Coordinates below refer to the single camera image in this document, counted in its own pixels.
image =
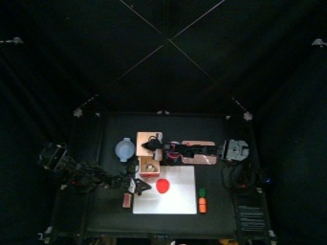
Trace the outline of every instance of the table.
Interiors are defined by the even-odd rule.
[[[221,145],[225,139],[245,140],[253,152],[252,162],[256,163],[252,130],[247,123],[240,124],[243,122],[241,119],[233,121],[217,115],[104,114],[98,118],[78,119],[70,153],[78,160],[97,161],[109,174],[117,174],[125,170],[125,164],[114,155],[116,144],[126,137],[134,142],[136,132],[152,131],[162,132],[165,141],[209,141]],[[93,140],[82,137],[96,132],[97,135],[90,137]],[[124,189],[97,188],[88,197],[77,232],[82,237],[236,238],[233,198],[223,188],[221,170],[221,162],[208,166],[193,165],[194,189],[206,190],[206,213],[133,214],[132,209],[121,207]],[[61,226],[57,230],[62,231],[66,227],[62,225],[64,218],[60,222],[56,226]]]

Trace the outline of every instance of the black wall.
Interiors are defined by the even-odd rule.
[[[261,164],[271,169],[268,205],[287,244],[327,239],[327,50],[316,48],[257,113]]]

